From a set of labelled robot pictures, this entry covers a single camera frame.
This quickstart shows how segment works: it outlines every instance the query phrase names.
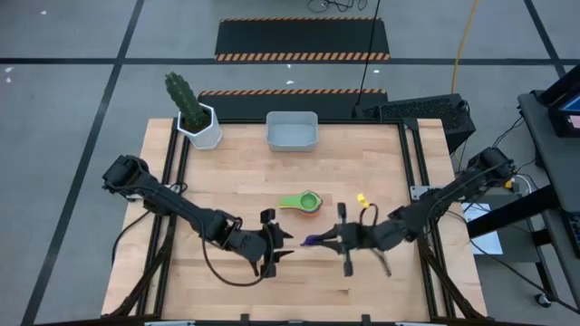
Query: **wooden tabletop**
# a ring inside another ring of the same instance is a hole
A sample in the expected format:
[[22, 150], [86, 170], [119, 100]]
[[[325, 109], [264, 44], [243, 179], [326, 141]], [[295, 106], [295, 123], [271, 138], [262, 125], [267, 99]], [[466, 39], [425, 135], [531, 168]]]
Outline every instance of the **wooden tabletop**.
[[[140, 156], [158, 178], [170, 127], [171, 120], [150, 120], [143, 141]], [[185, 220], [178, 219], [163, 319], [239, 320], [241, 313], [249, 313], [255, 321], [359, 321], [361, 314], [370, 314], [373, 321], [429, 319], [415, 243], [400, 244], [386, 253], [391, 278], [385, 276], [376, 257], [368, 251], [352, 252], [354, 276], [345, 278], [340, 256], [328, 249], [299, 245], [307, 235], [327, 231], [337, 222], [338, 202], [346, 204], [349, 220], [358, 220], [362, 208], [356, 200], [359, 193], [379, 206], [380, 221], [395, 208], [410, 203], [396, 126], [320, 125], [318, 145], [309, 153], [271, 152], [264, 125], [221, 127], [224, 138], [216, 150], [189, 151], [185, 198], [198, 206], [241, 216], [245, 229], [259, 229], [259, 213], [276, 208], [281, 196], [309, 189], [323, 198], [324, 205], [316, 217], [276, 210], [276, 222], [295, 237], [285, 241], [285, 249], [295, 252], [277, 265], [276, 278], [249, 288], [228, 286], [214, 277], [204, 263], [198, 235]], [[453, 180], [453, 171], [440, 121], [420, 120], [420, 134], [431, 184], [446, 185]], [[408, 140], [419, 183], [410, 133]], [[181, 141], [179, 137], [173, 178]], [[142, 214], [141, 205], [128, 204], [125, 225]], [[461, 214], [460, 206], [452, 206], [451, 210]], [[365, 222], [372, 222], [371, 212], [367, 212]], [[151, 226], [152, 218], [146, 219], [122, 238], [103, 312], [114, 310], [139, 280]], [[485, 314], [465, 225], [444, 216], [439, 228], [449, 276], [472, 305]], [[208, 255], [228, 280], [254, 279], [249, 264], [241, 257], [212, 246], [208, 246]], [[440, 284], [434, 274], [433, 280], [439, 312], [444, 315]], [[154, 293], [155, 290], [150, 291], [149, 310]]]

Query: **potted cactus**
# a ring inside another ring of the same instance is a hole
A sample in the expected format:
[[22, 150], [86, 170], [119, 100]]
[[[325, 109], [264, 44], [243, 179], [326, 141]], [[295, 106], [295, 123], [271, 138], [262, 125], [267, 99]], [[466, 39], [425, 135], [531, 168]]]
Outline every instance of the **potted cactus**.
[[199, 103], [187, 81], [175, 72], [165, 76], [171, 99], [179, 108], [178, 130], [196, 149], [214, 149], [223, 136], [214, 108]]

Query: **hexagonal white planter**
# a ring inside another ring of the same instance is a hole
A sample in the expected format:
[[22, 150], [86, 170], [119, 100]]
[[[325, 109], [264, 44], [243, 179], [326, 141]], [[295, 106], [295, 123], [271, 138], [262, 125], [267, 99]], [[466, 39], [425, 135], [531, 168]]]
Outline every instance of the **hexagonal white planter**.
[[216, 116], [214, 108], [203, 103], [200, 103], [199, 105], [201, 105], [201, 108], [204, 111], [210, 113], [211, 124], [209, 124], [209, 126], [207, 126], [205, 129], [203, 129], [198, 133], [189, 132], [181, 128], [181, 112], [180, 112], [178, 115], [178, 130], [182, 132], [184, 135], [186, 135], [189, 138], [189, 140], [191, 140], [193, 146], [196, 149], [200, 150], [215, 149], [223, 136], [223, 132], [219, 127], [218, 117]]

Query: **black and orange striped mat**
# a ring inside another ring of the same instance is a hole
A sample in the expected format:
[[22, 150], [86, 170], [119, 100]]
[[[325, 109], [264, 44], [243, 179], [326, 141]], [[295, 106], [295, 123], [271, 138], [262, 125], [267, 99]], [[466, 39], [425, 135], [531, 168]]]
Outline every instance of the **black and orange striped mat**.
[[[198, 99], [213, 107], [223, 122], [264, 121], [274, 110], [313, 111], [319, 120], [340, 120], [351, 118], [359, 93], [358, 89], [203, 91]], [[383, 105], [387, 100], [386, 90], [362, 90], [362, 107]]]
[[381, 18], [229, 18], [219, 23], [215, 59], [220, 62], [365, 62], [367, 58], [371, 62], [391, 58]]

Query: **black metal frame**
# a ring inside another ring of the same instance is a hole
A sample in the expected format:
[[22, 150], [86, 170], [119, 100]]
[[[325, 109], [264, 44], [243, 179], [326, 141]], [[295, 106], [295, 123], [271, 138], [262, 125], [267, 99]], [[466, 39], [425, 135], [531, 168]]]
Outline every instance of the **black metal frame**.
[[496, 231], [499, 228], [516, 223], [547, 209], [557, 209], [560, 206], [558, 197], [552, 185], [539, 188], [533, 193], [495, 209], [484, 216], [468, 222], [470, 238]]
[[[264, 123], [265, 122], [265, 120], [229, 119], [228, 117], [223, 117], [219, 121], [222, 124], [227, 124], [227, 123], [229, 123], [229, 124], [241, 124], [241, 123], [256, 124], [256, 123]], [[420, 177], [421, 177], [421, 183], [422, 183], [422, 185], [425, 185], [425, 186], [429, 184], [427, 165], [426, 165], [425, 157], [424, 157], [424, 154], [422, 151], [421, 135], [419, 134], [419, 128], [418, 128], [418, 123], [417, 123], [416, 119], [383, 120], [383, 121], [364, 120], [364, 119], [319, 120], [319, 123], [320, 124], [345, 124], [345, 123], [348, 123], [348, 124], [377, 124], [377, 123], [379, 123], [379, 124], [397, 126], [398, 130], [399, 130], [399, 138], [401, 141], [402, 161], [403, 161], [403, 166], [405, 168], [405, 175], [407, 178], [407, 190], [409, 191], [409, 198], [411, 198], [411, 186], [415, 185], [415, 181], [414, 181], [413, 169], [412, 169], [412, 165], [411, 165], [411, 154], [409, 152], [409, 145], [407, 142], [407, 135], [406, 135], [406, 129], [407, 129], [407, 127], [409, 127], [411, 129], [411, 132], [412, 132], [415, 151], [417, 153], [417, 160], [419, 163], [419, 172], [420, 172]], [[170, 173], [172, 159], [174, 157], [174, 152], [175, 152], [175, 142], [177, 140], [177, 135], [175, 134], [175, 127], [176, 126], [175, 126], [175, 120], [174, 120], [174, 124], [172, 126], [172, 131], [171, 131], [171, 137], [170, 137], [170, 141], [169, 141], [169, 149], [168, 149], [166, 162], [165, 162], [164, 174], [163, 174], [163, 180], [165, 180], [165, 183], [169, 183], [169, 173]], [[181, 157], [180, 157], [180, 161], [179, 161], [178, 176], [177, 176], [177, 181], [176, 181], [178, 183], [183, 182], [183, 179], [185, 177], [185, 167], [187, 165], [188, 153], [189, 153], [189, 140], [187, 138], [184, 138], [183, 147], [181, 149]], [[168, 234], [166, 236], [170, 236], [171, 239], [174, 236], [175, 227], [170, 227], [170, 226], [171, 225], [175, 226], [176, 222], [177, 222], [176, 216], [169, 217], [168, 230], [171, 230], [171, 233], [168, 232]], [[159, 245], [160, 226], [161, 226], [161, 219], [159, 219], [158, 225], [154, 224], [154, 226], [153, 226], [153, 230], [151, 232], [150, 244], [149, 244], [150, 250], [157, 248], [157, 246]], [[432, 241], [431, 242], [433, 245], [435, 255], [436, 255], [438, 261], [440, 262], [443, 270], [446, 271], [445, 258], [443, 255], [443, 248], [442, 248], [441, 241], [440, 241], [439, 229], [435, 223], [430, 224], [430, 228], [432, 228], [432, 231], [431, 231]], [[148, 251], [148, 260], [149, 260], [150, 255], [151, 255], [151, 252]], [[166, 291], [166, 287], [167, 287], [166, 284], [167, 284], [167, 281], [169, 278], [170, 259], [171, 259], [171, 251], [169, 250], [166, 261], [161, 266], [161, 273], [159, 274], [159, 286], [158, 286], [158, 290], [157, 290], [157, 293], [155, 296], [155, 306], [154, 306], [155, 308], [153, 311], [155, 316], [161, 316], [162, 311], [163, 311], [163, 303], [164, 303], [165, 291]], [[435, 293], [433, 291], [433, 281], [431, 279], [430, 268], [429, 268], [429, 265], [427, 264], [427, 262], [423, 258], [421, 258], [420, 264], [421, 264], [422, 277], [423, 277], [423, 282], [424, 282], [424, 287], [425, 287], [425, 294], [427, 297], [427, 309], [429, 311], [430, 319], [433, 321], [434, 319], [439, 318], [439, 315], [437, 313], [437, 303], [436, 303], [436, 299], [435, 299]], [[455, 318], [455, 310], [454, 310], [454, 306], [453, 306], [453, 301], [451, 300], [451, 298], [450, 298], [450, 296], [447, 293], [447, 290], [445, 288], [442, 287], [441, 290], [443, 293], [443, 301], [445, 304], [445, 310], [447, 313], [447, 317]], [[141, 296], [140, 299], [142, 300], [143, 303], [141, 303], [139, 306], [139, 307], [142, 307], [142, 310], [137, 310], [138, 315], [143, 314], [145, 312], [147, 293], [145, 292]], [[240, 320], [241, 321], [246, 320], [247, 322], [249, 322], [249, 316], [242, 315]], [[372, 324], [373, 326], [394, 325], [393, 322], [371, 322], [370, 316], [368, 316], [368, 315], [362, 315], [362, 321], [363, 321], [362, 322], [363, 324], [368, 323], [369, 325]], [[231, 325], [232, 322], [234, 322], [234, 321], [196, 321], [196, 323], [203, 323], [203, 324], [207, 324], [207, 325], [219, 325], [219, 324]], [[272, 322], [280, 322], [280, 321], [252, 321], [252, 324], [258, 324], [258, 323], [267, 324], [267, 323], [272, 323]], [[313, 325], [314, 324], [316, 324], [316, 325], [340, 324], [343, 326], [361, 325], [360, 322], [330, 322], [330, 323], [327, 323], [327, 322], [304, 321], [304, 323], [313, 324]]]

